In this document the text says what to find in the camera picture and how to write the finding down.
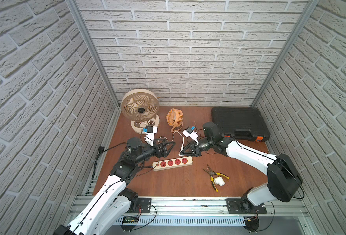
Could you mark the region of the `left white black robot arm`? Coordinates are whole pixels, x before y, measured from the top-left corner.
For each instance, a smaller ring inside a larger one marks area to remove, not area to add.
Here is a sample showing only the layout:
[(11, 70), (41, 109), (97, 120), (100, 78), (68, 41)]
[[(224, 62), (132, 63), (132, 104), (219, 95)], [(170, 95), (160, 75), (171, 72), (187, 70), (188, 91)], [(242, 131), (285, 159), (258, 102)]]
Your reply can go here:
[(126, 142), (126, 149), (113, 166), (107, 180), (85, 209), (67, 226), (59, 225), (55, 235), (103, 235), (127, 211), (137, 207), (138, 194), (127, 185), (151, 157), (166, 158), (175, 142), (164, 139), (149, 145), (139, 138)]

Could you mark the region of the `beige red power strip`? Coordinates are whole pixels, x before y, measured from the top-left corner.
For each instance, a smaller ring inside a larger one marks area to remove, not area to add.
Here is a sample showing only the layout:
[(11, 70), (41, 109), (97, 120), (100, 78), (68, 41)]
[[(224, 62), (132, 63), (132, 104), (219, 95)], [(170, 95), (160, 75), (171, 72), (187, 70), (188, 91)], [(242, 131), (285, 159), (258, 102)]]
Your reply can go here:
[(160, 160), (152, 163), (154, 171), (173, 169), (178, 167), (190, 166), (193, 164), (192, 157), (182, 157), (169, 160)]

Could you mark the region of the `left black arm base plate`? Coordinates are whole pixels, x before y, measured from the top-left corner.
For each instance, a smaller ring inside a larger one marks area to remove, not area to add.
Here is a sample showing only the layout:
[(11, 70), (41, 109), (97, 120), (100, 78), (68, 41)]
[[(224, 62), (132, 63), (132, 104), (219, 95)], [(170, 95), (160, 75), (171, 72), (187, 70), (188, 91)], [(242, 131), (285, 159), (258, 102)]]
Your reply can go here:
[(151, 210), (152, 199), (150, 197), (138, 197), (131, 202), (130, 208), (125, 214), (147, 214)]

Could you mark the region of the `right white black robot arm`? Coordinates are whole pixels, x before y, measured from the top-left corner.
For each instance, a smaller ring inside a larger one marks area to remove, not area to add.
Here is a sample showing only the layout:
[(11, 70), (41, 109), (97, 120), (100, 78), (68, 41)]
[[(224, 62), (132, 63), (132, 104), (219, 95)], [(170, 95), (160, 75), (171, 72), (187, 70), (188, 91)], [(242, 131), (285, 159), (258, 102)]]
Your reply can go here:
[(245, 209), (259, 206), (265, 202), (278, 199), (290, 202), (302, 185), (302, 178), (292, 162), (285, 154), (267, 154), (241, 144), (235, 136), (225, 134), (213, 122), (203, 125), (205, 137), (193, 141), (180, 151), (181, 156), (199, 157), (202, 152), (213, 149), (216, 153), (237, 159), (267, 176), (267, 182), (251, 188), (241, 198)]

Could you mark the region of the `white pipe elbow fitting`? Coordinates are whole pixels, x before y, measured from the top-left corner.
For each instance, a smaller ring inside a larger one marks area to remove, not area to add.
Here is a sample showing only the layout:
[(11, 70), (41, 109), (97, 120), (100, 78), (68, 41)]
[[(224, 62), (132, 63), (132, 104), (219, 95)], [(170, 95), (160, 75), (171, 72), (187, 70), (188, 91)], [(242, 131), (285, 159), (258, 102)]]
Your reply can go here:
[(222, 177), (216, 177), (214, 178), (214, 183), (220, 187), (225, 185), (225, 181)]

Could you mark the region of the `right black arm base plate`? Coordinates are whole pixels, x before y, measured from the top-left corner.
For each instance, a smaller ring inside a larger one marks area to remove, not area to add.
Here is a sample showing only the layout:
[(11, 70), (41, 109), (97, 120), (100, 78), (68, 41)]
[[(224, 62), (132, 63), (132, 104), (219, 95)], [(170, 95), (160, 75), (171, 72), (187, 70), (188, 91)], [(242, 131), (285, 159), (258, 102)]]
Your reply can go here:
[(254, 206), (242, 198), (227, 198), (225, 202), (229, 214), (267, 214), (264, 204)]

